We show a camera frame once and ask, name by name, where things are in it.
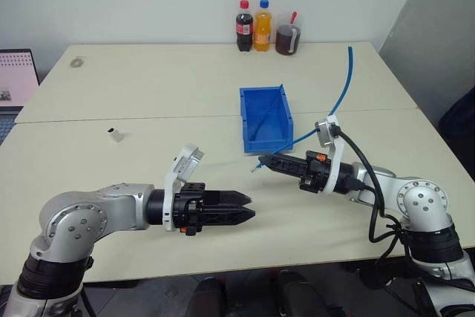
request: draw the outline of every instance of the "blue plastic bin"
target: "blue plastic bin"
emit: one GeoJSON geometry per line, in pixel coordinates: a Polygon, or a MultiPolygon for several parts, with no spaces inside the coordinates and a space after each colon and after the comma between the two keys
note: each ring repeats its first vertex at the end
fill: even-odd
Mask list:
{"type": "Polygon", "coordinates": [[[244,152],[274,151],[293,141],[294,122],[283,86],[240,88],[240,115],[244,152]]]}

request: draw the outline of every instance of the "small white object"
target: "small white object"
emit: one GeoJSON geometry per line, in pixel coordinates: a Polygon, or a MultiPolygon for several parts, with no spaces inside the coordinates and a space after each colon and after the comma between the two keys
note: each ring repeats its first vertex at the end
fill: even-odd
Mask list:
{"type": "Polygon", "coordinates": [[[341,137],[334,137],[330,133],[331,125],[339,125],[336,115],[329,115],[325,120],[317,122],[315,124],[316,128],[319,128],[318,138],[320,140],[320,145],[322,148],[330,147],[330,152],[328,153],[329,159],[332,161],[330,166],[330,174],[328,176],[327,184],[325,185],[323,192],[330,194],[335,189],[336,181],[338,179],[338,173],[340,172],[340,162],[341,157],[343,156],[344,150],[344,140],[341,137]]]}
{"type": "Polygon", "coordinates": [[[193,171],[197,168],[204,153],[198,147],[188,144],[175,157],[171,169],[165,177],[165,194],[163,198],[163,226],[167,232],[173,232],[173,201],[175,194],[181,190],[181,184],[186,183],[193,171]]]}
{"type": "Polygon", "coordinates": [[[112,140],[114,140],[116,143],[118,143],[120,140],[124,138],[124,135],[119,133],[119,131],[115,128],[110,128],[107,130],[109,135],[111,135],[112,140]]]}

